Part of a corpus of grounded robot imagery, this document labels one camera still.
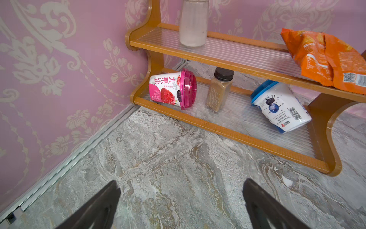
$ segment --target pink yogurt cup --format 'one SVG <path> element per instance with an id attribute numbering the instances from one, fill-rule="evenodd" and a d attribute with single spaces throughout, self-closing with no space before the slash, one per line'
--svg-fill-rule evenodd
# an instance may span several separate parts
<path id="1" fill-rule="evenodd" d="M 180 106 L 182 110 L 194 104 L 197 93 L 196 76 L 187 69 L 176 73 L 153 75 L 149 83 L 150 98 L 153 101 L 165 101 L 167 104 Z"/>
<path id="2" fill-rule="evenodd" d="M 193 72 L 182 69 L 179 86 L 180 91 L 182 92 L 180 108 L 184 110 L 191 107 L 196 100 L 197 81 Z"/>

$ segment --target yogurt cup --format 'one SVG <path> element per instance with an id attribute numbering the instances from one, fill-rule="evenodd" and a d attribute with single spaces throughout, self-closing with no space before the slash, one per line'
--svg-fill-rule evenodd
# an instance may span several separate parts
<path id="1" fill-rule="evenodd" d="M 196 77 L 186 69 L 177 73 L 153 75 L 150 77 L 149 91 L 151 100 L 180 106 L 184 110 L 191 107 L 196 99 Z"/>
<path id="2" fill-rule="evenodd" d="M 280 133 L 290 132 L 311 121 L 311 116 L 287 84 L 266 80 L 250 98 L 252 106 L 258 107 Z"/>

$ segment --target product label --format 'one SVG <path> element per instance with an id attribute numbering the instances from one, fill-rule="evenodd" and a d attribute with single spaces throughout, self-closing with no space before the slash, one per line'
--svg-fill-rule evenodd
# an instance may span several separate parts
<path id="1" fill-rule="evenodd" d="M 180 74 L 181 72 L 151 76 L 149 81 L 151 100 L 180 107 L 182 101 L 182 93 L 179 90 Z"/>
<path id="2" fill-rule="evenodd" d="M 284 131 L 290 131 L 311 120 L 306 109 L 287 85 L 279 84 L 274 87 L 278 90 L 274 89 L 254 102 L 271 123 Z"/>
<path id="3" fill-rule="evenodd" d="M 206 106 L 211 107 L 215 112 L 220 110 L 220 94 L 217 92 L 215 86 L 210 86 L 206 100 Z"/>

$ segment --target strawberry image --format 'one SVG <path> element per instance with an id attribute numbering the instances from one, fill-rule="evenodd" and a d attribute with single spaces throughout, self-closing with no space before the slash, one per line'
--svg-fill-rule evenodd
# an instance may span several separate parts
<path id="1" fill-rule="evenodd" d="M 171 93 L 168 89 L 163 88 L 160 91 L 160 97 L 161 100 L 163 101 L 163 103 L 168 103 L 168 104 L 175 104 L 175 97 L 173 95 L 173 93 Z"/>

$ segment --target qr code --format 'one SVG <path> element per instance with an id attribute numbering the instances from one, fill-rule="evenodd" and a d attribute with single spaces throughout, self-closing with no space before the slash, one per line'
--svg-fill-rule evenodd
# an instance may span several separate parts
<path id="1" fill-rule="evenodd" d="M 343 82 L 346 83 L 354 83 L 356 79 L 356 74 L 355 73 L 344 73 L 343 74 Z"/>

